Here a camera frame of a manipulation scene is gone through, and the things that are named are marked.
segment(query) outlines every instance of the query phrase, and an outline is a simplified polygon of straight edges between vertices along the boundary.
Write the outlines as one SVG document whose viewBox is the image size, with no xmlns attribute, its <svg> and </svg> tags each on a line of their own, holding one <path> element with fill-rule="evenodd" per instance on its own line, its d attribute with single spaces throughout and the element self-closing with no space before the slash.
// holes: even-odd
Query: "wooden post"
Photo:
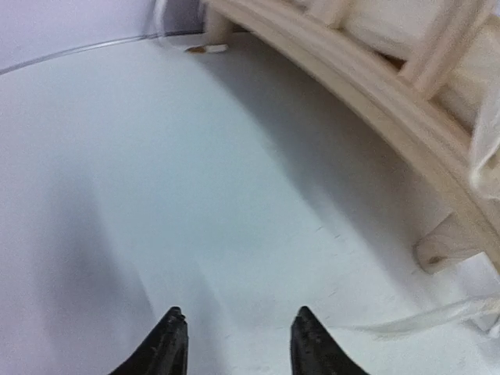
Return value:
<svg viewBox="0 0 500 375">
<path fill-rule="evenodd" d="M 233 23 L 207 4 L 205 14 L 205 34 L 206 45 L 225 45 L 233 33 Z"/>
<path fill-rule="evenodd" d="M 455 214 L 444 219 L 415 245 L 416 258 L 423 270 L 428 273 L 441 271 L 481 251 L 466 236 Z"/>
</svg>

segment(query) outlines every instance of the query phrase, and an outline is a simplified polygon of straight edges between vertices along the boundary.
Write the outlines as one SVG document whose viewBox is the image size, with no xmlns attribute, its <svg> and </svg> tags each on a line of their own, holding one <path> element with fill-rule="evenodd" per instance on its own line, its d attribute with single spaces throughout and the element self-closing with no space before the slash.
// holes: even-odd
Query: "wooden slat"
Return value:
<svg viewBox="0 0 500 375">
<path fill-rule="evenodd" d="M 279 0 L 209 0 L 295 61 L 378 131 L 441 193 L 469 236 L 500 269 L 500 211 L 471 190 L 470 136 L 341 33 Z"/>
<path fill-rule="evenodd" d="M 480 252 L 454 213 L 415 245 L 416 258 L 428 273 L 444 270 Z"/>
<path fill-rule="evenodd" d="M 495 3 L 496 0 L 445 0 L 403 66 L 400 77 L 425 99 L 431 99 L 446 83 Z"/>
<path fill-rule="evenodd" d="M 314 0 L 308 16 L 319 20 L 332 29 L 338 29 L 348 15 L 354 0 Z"/>
</svg>

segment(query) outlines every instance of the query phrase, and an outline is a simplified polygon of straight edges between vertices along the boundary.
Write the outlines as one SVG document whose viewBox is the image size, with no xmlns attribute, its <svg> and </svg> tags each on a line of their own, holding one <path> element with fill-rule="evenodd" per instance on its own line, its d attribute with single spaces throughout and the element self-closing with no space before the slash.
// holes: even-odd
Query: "white surface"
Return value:
<svg viewBox="0 0 500 375">
<path fill-rule="evenodd" d="M 105 373 L 178 304 L 190 374 L 289 374 L 301 305 L 334 327 L 491 291 L 481 256 L 418 268 L 411 245 L 447 210 L 249 36 L 221 55 L 142 41 L 8 73 L 0 129 L 1 373 Z M 372 375 L 498 365 L 495 341 L 463 325 L 332 333 Z"/>
<path fill-rule="evenodd" d="M 0 0 L 0 70 L 67 49 L 154 34 L 153 0 Z M 197 0 L 169 0 L 167 31 L 199 30 Z"/>
</svg>

